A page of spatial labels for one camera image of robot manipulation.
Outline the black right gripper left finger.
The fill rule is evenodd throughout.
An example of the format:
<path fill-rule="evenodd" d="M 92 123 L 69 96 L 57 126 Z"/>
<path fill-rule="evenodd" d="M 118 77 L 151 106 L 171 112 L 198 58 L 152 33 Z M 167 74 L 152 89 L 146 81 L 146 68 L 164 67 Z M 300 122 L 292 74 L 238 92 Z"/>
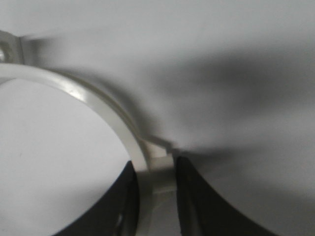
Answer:
<path fill-rule="evenodd" d="M 134 236 L 140 208 L 136 173 L 128 161 L 109 190 L 57 236 Z"/>

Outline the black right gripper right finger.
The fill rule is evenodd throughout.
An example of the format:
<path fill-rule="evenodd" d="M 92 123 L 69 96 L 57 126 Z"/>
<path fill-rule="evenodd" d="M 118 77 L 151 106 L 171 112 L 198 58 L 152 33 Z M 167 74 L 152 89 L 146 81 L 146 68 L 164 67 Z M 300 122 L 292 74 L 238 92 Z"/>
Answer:
<path fill-rule="evenodd" d="M 183 236 L 274 236 L 223 199 L 190 160 L 176 160 L 177 209 Z"/>

